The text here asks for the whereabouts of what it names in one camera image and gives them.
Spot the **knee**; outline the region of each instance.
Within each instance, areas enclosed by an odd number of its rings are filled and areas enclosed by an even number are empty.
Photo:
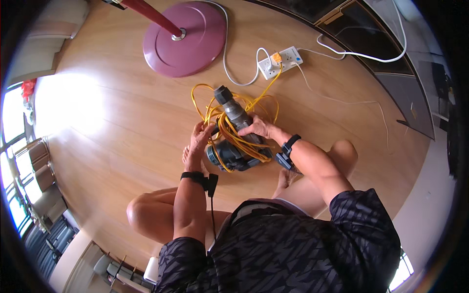
[[[142,203],[141,196],[134,198],[127,205],[127,220],[132,227],[138,225],[138,221],[143,213],[144,204]]]
[[[335,152],[345,155],[354,160],[358,160],[358,153],[356,152],[355,147],[349,140],[344,139],[336,141],[332,145],[331,150],[334,150]]]

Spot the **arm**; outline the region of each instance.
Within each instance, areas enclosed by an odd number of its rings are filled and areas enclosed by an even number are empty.
[[[213,128],[213,124],[204,127],[203,121],[194,127],[184,172],[202,171],[200,161]],[[183,178],[174,198],[173,239],[191,237],[204,243],[206,210],[207,201],[204,188],[190,178]]]
[[[253,123],[249,127],[240,130],[239,135],[255,133],[267,139],[273,139],[279,145],[283,145],[292,137],[288,132],[263,121],[257,115],[253,114],[252,117]],[[318,146],[300,139],[293,144],[290,158],[298,170],[318,187],[327,205],[337,194],[347,190],[354,190],[326,152]]]

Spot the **black cable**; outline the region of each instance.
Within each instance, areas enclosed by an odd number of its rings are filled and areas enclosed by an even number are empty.
[[[217,243],[217,233],[215,232],[215,217],[213,216],[213,197],[210,197],[210,206],[212,210],[212,227],[213,227],[213,239]]]

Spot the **wooden floor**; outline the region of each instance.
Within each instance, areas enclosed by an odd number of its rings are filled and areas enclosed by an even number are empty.
[[[163,11],[174,1],[148,1]],[[258,47],[270,53],[296,46],[326,53],[316,44],[312,28],[276,11],[240,0],[221,0],[228,8],[227,61],[233,76],[247,82],[255,74]],[[239,87],[226,77],[221,56],[203,72],[170,79],[153,72],[142,53],[149,22],[135,12],[97,3],[76,38],[63,48],[56,75],[37,86],[39,135],[49,135],[57,182],[82,229],[115,257],[141,269],[157,256],[162,244],[135,232],[127,222],[127,204],[143,192],[176,186],[183,170],[181,154],[200,118],[190,99],[197,83],[257,97],[268,85],[260,77]],[[280,102],[278,125],[329,150],[336,140],[349,139],[359,161],[351,183],[375,188],[391,218],[411,191],[422,167],[429,139],[406,127],[399,110],[372,75],[354,58],[343,61],[301,51],[311,88],[344,101],[379,101],[343,105],[311,92],[296,68],[271,87]],[[200,105],[212,97],[196,92]],[[245,172],[221,173],[215,209],[233,211],[251,197],[271,197],[280,166],[270,162]],[[327,219],[326,212],[321,218]]]

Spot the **hand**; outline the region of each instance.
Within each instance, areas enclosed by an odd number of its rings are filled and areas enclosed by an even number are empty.
[[[260,118],[257,114],[253,112],[249,112],[248,115],[252,117],[252,124],[238,131],[238,134],[240,136],[244,136],[248,135],[249,133],[255,133],[257,135],[265,137],[266,139],[271,139],[272,131],[275,126],[269,122],[264,121],[262,118]]]
[[[194,131],[190,137],[189,154],[187,155],[188,162],[193,161],[200,164],[205,146],[207,145],[208,139],[214,128],[215,124],[205,126],[203,121],[200,121],[194,126]]]

